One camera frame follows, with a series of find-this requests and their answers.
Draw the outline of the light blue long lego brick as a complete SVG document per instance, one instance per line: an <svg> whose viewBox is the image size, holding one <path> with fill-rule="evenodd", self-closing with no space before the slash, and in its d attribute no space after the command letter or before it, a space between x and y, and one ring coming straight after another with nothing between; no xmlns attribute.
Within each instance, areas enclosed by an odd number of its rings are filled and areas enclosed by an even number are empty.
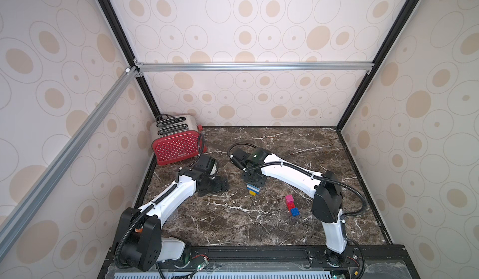
<svg viewBox="0 0 479 279"><path fill-rule="evenodd" d="M255 185L252 185L252 184L247 184L247 185L246 185L246 187L247 187L248 189L253 189L253 190L261 190L261 188L260 188L260 187L257 187L257 186L255 186Z"/></svg>

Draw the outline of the pink square lego brick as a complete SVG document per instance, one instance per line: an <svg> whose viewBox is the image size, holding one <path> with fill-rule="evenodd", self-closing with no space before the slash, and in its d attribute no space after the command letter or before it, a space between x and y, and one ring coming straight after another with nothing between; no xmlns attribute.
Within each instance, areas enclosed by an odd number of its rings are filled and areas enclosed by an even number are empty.
<svg viewBox="0 0 479 279"><path fill-rule="evenodd" d="M293 196L292 196L292 195L287 195L287 196L285 197L285 202L286 202L287 205L289 205L289 204L294 204L294 198L293 198Z"/></svg>

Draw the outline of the red long lego brick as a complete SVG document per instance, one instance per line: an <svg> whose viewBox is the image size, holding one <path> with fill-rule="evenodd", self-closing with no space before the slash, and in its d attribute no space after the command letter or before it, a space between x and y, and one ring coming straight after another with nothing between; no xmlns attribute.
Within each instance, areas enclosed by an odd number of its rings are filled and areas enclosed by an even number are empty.
<svg viewBox="0 0 479 279"><path fill-rule="evenodd" d="M291 209L294 209L296 206L294 205L293 202L291 202L291 203L287 204L287 207L288 207L289 210L291 210Z"/></svg>

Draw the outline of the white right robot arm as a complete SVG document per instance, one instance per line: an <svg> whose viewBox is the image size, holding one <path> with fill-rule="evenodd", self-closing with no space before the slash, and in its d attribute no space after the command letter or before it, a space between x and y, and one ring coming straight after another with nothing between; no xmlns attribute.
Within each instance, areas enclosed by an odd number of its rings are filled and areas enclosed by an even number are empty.
<svg viewBox="0 0 479 279"><path fill-rule="evenodd" d="M287 183L313 199L311 213L321 221L330 252L342 254L347 245L343 215L343 194L333 173L313 172L289 163L270 151L257 148L253 153L237 149L230 162L242 170L241 178L250 194L256 195L271 177Z"/></svg>

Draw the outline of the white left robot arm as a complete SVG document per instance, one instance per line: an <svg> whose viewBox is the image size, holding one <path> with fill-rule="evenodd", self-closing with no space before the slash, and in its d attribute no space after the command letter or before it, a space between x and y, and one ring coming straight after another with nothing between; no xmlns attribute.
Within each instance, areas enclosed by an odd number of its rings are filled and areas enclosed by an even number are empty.
<svg viewBox="0 0 479 279"><path fill-rule="evenodd" d="M187 264L190 259L187 243L174 237L163 239L162 228L169 216L194 194L203 197L226 192L227 178L217 173L217 161L201 154L192 165L179 169L177 178L154 199L138 209L125 209L112 245L115 266L146 272L166 260Z"/></svg>

